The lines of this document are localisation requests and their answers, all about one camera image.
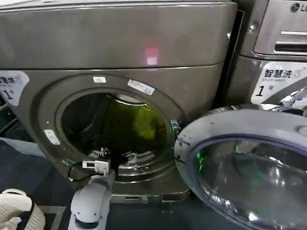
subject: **white connector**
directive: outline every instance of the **white connector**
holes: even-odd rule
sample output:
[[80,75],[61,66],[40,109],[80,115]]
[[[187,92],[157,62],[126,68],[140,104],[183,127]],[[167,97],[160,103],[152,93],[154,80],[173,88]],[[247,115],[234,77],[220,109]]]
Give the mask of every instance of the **white connector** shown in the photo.
[[96,173],[107,176],[110,171],[110,162],[108,161],[83,161],[82,168],[94,169]]

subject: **drum opening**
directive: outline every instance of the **drum opening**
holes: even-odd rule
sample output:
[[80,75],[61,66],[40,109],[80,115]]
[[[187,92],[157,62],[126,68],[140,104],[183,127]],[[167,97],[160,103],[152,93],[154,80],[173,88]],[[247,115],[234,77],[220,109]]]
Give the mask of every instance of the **drum opening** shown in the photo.
[[125,156],[125,165],[151,161],[167,147],[159,113],[123,94],[94,93],[73,101],[64,110],[62,129],[82,153],[94,159]]

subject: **lg logo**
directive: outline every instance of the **lg logo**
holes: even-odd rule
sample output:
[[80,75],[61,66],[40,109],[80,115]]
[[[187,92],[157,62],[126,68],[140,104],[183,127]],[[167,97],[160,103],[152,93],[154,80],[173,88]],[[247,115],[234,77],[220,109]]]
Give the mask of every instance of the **lg logo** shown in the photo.
[[296,12],[298,12],[298,11],[301,11],[301,12],[307,12],[307,6],[305,6],[305,5],[302,5],[301,6],[301,4],[299,4],[298,2],[296,2],[296,3],[293,3],[293,5],[290,7],[290,11],[292,12],[292,13],[296,13]]
[[293,3],[293,5],[290,7],[290,11],[292,13],[296,13],[296,12],[298,12],[300,7],[301,7],[301,5],[298,2]]

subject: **number 1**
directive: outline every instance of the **number 1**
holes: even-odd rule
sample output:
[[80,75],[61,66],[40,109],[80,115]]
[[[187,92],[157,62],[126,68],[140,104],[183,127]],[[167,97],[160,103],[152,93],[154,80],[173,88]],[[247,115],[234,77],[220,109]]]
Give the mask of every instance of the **number 1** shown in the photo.
[[262,97],[262,91],[263,91],[264,86],[260,86],[260,92],[256,95],[258,97]]
[[5,94],[8,96],[9,100],[12,100],[13,98],[11,98],[11,96],[9,95],[9,93],[6,90],[3,90],[3,92],[5,92]]

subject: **black cable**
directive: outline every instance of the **black cable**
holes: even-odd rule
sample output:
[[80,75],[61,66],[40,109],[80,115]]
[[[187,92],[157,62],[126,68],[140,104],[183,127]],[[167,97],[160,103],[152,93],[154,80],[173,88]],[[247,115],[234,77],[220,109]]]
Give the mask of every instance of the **black cable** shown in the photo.
[[101,174],[101,173],[94,173],[94,174],[91,174],[91,175],[87,175],[87,176],[85,176],[85,177],[83,177],[83,178],[81,178],[81,179],[74,179],[74,178],[71,177],[71,170],[72,170],[74,167],[76,167],[76,166],[78,166],[78,167],[81,166],[81,167],[82,167],[82,161],[78,161],[78,162],[72,164],[72,165],[69,167],[69,170],[68,170],[68,179],[69,179],[71,182],[80,182],[80,181],[84,181],[84,180],[90,178],[91,176],[96,176],[96,175],[104,176],[104,175]]

